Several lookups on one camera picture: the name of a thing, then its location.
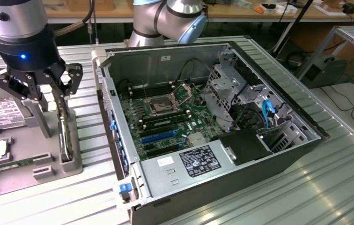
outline wooden table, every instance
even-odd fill
[[[258,0],[247,0],[253,2],[253,6],[259,4]],[[115,0],[115,9],[113,11],[98,11],[98,23],[133,23],[133,4],[127,0]],[[241,8],[235,5],[210,5],[209,6],[209,21],[210,22],[290,22],[274,49],[278,49],[286,37],[295,18],[302,9],[298,9],[295,14],[282,15],[278,13],[259,14],[251,8]],[[86,15],[87,12],[71,12],[67,6],[56,6],[54,9],[47,8],[50,23],[75,23]],[[354,22],[354,15],[350,16],[329,16],[311,6],[301,20],[301,22]]]

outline hard drive label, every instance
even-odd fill
[[[190,177],[197,177],[222,168],[210,146],[202,146],[179,154]]]
[[[23,122],[24,117],[15,101],[0,102],[0,125]]]

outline warning label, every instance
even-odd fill
[[[190,177],[197,177],[218,168],[222,168],[210,146],[182,152],[179,154]]]
[[[23,114],[16,105],[16,102],[0,102],[0,126],[23,121]]]

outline circuit board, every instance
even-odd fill
[[[183,88],[177,89],[174,95],[177,100],[179,102],[183,102],[183,100],[187,98],[187,91]],[[201,132],[206,141],[209,142],[211,137],[223,133],[223,130],[218,125],[217,121],[214,120],[213,114],[207,109],[207,106],[202,105],[202,100],[203,100],[202,91],[197,88],[193,88],[191,95],[193,95],[191,98],[185,103],[182,103],[182,105],[179,105],[178,108],[177,107],[173,108],[171,106],[162,104],[155,106],[161,110],[162,115],[167,115],[167,113],[171,113],[173,111],[190,110],[191,117],[189,121],[167,126],[170,130],[173,130],[174,136],[154,141],[151,143],[142,143],[143,139],[141,137],[141,134],[143,133],[143,130],[142,127],[139,126],[139,120],[142,118],[157,117],[154,115],[154,104],[147,103],[150,101],[149,98],[151,99],[153,102],[162,103],[165,99],[170,97],[170,95],[159,95],[149,98],[131,99],[126,94],[119,94],[119,99],[130,126],[130,132],[133,135],[134,144],[142,160],[162,155],[162,154],[154,154],[154,152],[158,149],[163,149],[169,146],[179,145],[178,149],[174,149],[173,151],[191,147],[187,141],[187,136],[190,134]]]

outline motherboard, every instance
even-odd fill
[[[173,87],[169,94],[162,88],[119,94],[142,160],[205,144],[225,131],[206,106],[202,89],[193,83]]]

